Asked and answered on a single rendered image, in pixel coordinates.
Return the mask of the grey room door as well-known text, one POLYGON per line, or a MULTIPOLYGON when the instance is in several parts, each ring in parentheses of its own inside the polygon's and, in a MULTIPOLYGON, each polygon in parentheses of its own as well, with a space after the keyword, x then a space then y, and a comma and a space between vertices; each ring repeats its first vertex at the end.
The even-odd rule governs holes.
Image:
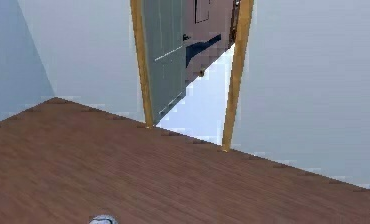
POLYGON ((142 0, 153 124, 186 95, 183 0, 142 0))

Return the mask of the grey round object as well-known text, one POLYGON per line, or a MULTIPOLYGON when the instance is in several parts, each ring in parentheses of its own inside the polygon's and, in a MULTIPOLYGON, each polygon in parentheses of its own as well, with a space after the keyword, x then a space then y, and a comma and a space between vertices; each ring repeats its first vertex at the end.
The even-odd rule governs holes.
POLYGON ((118 224, 118 221, 111 215, 98 215, 93 217, 89 224, 118 224))

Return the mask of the yellow wooden door frame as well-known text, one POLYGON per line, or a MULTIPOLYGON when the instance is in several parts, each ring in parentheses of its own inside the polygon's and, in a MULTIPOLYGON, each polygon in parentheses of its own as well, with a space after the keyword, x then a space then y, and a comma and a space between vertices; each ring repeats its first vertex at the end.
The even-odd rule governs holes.
MULTIPOLYGON (((129 1, 136 43, 144 123, 147 128, 151 128, 157 124, 153 124, 142 0, 129 1)), ((220 101, 225 109, 224 117, 221 119, 223 127, 220 145, 223 151, 228 152, 232 148, 233 128, 236 121, 254 0, 210 0, 209 19, 198 24, 194 23, 194 0, 183 0, 183 2, 184 34, 191 37, 184 41, 186 95, 187 89, 202 78, 199 77, 200 70, 205 70, 205 75, 214 76, 216 73, 212 68, 216 62, 227 51, 234 51, 232 60, 222 68, 229 74, 229 90, 223 94, 223 99, 220 101)), ((179 105, 186 95, 171 110, 179 105)))

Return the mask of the black framed wall picture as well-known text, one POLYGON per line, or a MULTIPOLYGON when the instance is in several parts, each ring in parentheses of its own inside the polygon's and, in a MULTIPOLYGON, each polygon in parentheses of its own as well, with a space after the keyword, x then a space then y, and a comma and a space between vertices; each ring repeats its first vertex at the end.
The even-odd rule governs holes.
POLYGON ((210 0, 194 0, 194 23, 198 24, 209 19, 210 0))

